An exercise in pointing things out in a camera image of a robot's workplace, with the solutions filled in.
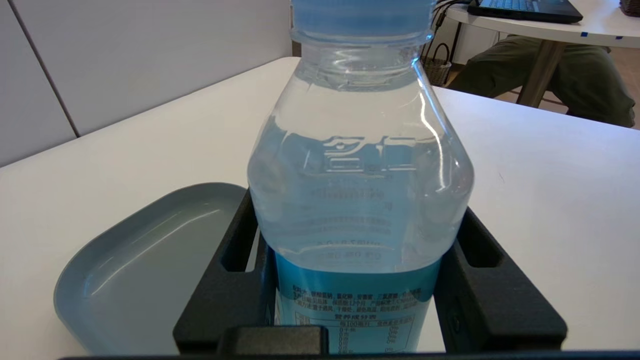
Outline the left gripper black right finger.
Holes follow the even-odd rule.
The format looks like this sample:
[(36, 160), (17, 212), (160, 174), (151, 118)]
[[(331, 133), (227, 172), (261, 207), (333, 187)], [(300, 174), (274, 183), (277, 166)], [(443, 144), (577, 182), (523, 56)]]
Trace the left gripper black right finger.
[(558, 351), (569, 328), (468, 208), (434, 289), (448, 354)]

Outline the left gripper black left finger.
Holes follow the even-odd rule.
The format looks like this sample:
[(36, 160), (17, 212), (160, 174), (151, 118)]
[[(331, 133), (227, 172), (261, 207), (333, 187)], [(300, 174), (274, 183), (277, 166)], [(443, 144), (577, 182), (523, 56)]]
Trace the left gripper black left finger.
[(245, 194), (206, 270), (173, 328), (180, 354), (211, 354), (227, 330), (271, 326), (277, 271)]

